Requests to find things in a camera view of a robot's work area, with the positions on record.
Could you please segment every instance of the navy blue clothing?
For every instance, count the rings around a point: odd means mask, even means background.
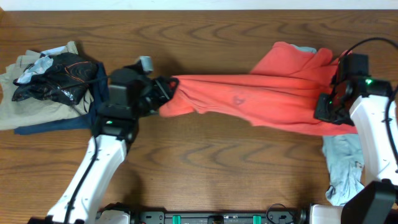
[[[106,77],[104,65],[102,63],[98,63],[97,66],[98,71],[95,78]],[[90,110],[87,114],[77,118],[61,119],[43,124],[18,127],[14,130],[14,134],[28,135],[58,130],[89,129],[90,127],[88,127],[87,122],[90,121],[90,124],[93,125],[101,104],[104,101],[109,100],[107,79],[91,84],[89,90],[94,98],[94,103],[90,105]]]

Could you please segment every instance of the fabric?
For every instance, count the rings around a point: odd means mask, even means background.
[[[31,67],[27,67],[24,73],[17,79],[17,83],[26,84],[30,82],[30,79],[34,75],[44,74],[45,71],[51,67],[53,59],[49,56],[38,59]]]
[[[277,42],[249,75],[180,75],[174,97],[160,115],[214,111],[269,126],[317,136],[356,133],[355,127],[313,118],[320,93],[330,93],[337,61],[320,49],[302,52]]]
[[[54,56],[54,55],[59,55],[62,53],[70,52],[73,54],[78,54],[76,45],[74,41],[69,41],[66,46],[62,47],[57,47],[54,49],[50,50],[45,50],[41,53],[37,53],[31,50],[26,51],[26,55],[33,55],[33,56],[38,56],[40,55],[40,58],[32,64],[31,67],[27,67],[24,71],[24,73],[19,77],[16,81],[16,83],[19,84],[26,84],[30,82],[30,78],[32,75],[41,75],[44,74],[44,72],[51,67],[53,63],[53,59],[48,57],[49,55]]]
[[[322,152],[330,174],[326,198],[332,205],[345,205],[364,189],[361,184],[364,159],[359,136],[323,136]]]
[[[52,66],[43,75],[34,75],[29,83],[18,84],[19,87],[12,96],[12,101],[22,101],[33,97],[37,100],[52,100],[65,105],[79,104],[88,85],[75,86],[66,90],[59,89],[92,80],[97,72],[97,66],[69,52],[53,56],[52,59]]]
[[[19,78],[25,68],[39,59],[40,54],[29,51],[28,55],[19,56],[17,62],[6,68],[6,73],[0,75],[3,99],[0,104],[0,130],[15,129],[19,126],[29,126],[60,119],[76,118],[76,111],[67,105],[50,100],[39,101],[33,98],[13,102],[11,98],[17,89],[12,81]],[[77,110],[87,114],[93,98],[86,92],[86,101],[81,100],[76,105]]]
[[[98,63],[98,72],[95,78],[106,77],[105,68],[102,63]],[[90,85],[90,92],[94,97],[94,103],[91,104],[90,111],[84,116],[71,119],[61,119],[59,121],[52,121],[43,124],[36,124],[31,126],[19,127],[14,130],[14,134],[37,134],[48,131],[71,130],[71,129],[87,129],[90,128],[87,124],[94,125],[97,112],[103,102],[109,100],[109,89],[107,80],[101,80]]]
[[[315,48],[313,48],[313,47],[298,47],[298,46],[296,46],[294,44],[291,44],[291,46],[295,47],[297,50],[302,51],[302,52],[311,52],[311,53],[314,53],[314,54],[317,53],[317,50]]]

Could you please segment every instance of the wood grain surface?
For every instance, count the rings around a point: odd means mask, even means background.
[[[327,47],[335,55],[374,36],[398,39],[396,11],[92,11],[8,12],[0,25],[0,73],[27,49],[75,40],[109,72],[140,55],[154,76],[245,74],[277,41]],[[371,73],[398,81],[398,56],[369,43]],[[31,136],[0,132],[0,223],[44,217],[79,166],[90,133]],[[217,113],[140,120],[140,133],[103,205],[169,211],[265,210],[328,204],[320,137],[251,127]]]

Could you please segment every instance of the orange shirt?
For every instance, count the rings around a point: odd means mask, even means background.
[[[159,112],[163,117],[214,111],[268,126],[317,136],[356,133],[346,124],[313,118],[320,93],[330,93],[336,73],[333,54],[302,52],[276,42],[249,75],[181,75],[174,97]]]

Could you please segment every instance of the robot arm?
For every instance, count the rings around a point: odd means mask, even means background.
[[[391,95],[389,82],[369,75],[368,56],[350,54],[340,59],[335,87],[330,95],[321,94],[315,111],[317,119],[356,126],[363,148],[366,185],[382,179],[398,185],[398,153],[391,147],[386,129],[387,122],[394,141],[398,137],[394,102],[386,112]]]
[[[109,181],[126,158],[127,146],[125,140],[118,140],[116,136],[108,135],[92,137],[83,162],[81,162],[70,185],[47,214],[47,219],[51,219],[54,223],[63,223],[65,220],[73,192],[93,159],[94,139],[96,139],[98,145],[98,156],[74,199],[73,210],[68,214],[69,223],[76,223],[78,220],[80,220],[78,222],[94,223]]]
[[[386,131],[385,113],[389,113],[394,142],[398,142],[396,104],[392,102],[385,111],[389,98],[386,96],[359,96],[349,109],[351,120],[358,130],[365,161],[365,185],[374,180],[390,179],[398,185],[397,161]]]
[[[310,224],[382,224],[398,196],[398,128],[396,104],[391,98],[396,91],[392,92],[389,82],[371,78],[368,56],[359,54],[340,59],[334,84],[330,95],[320,95],[315,118],[356,126],[366,187],[344,207],[314,205]]]
[[[111,74],[108,102],[98,111],[92,127],[86,155],[60,200],[45,220],[32,218],[29,223],[92,224],[109,181],[125,160],[138,133],[138,119],[155,114],[174,94],[178,80],[147,77],[152,71],[150,57],[140,57],[136,64]],[[108,211],[99,223],[129,224],[124,212]]]

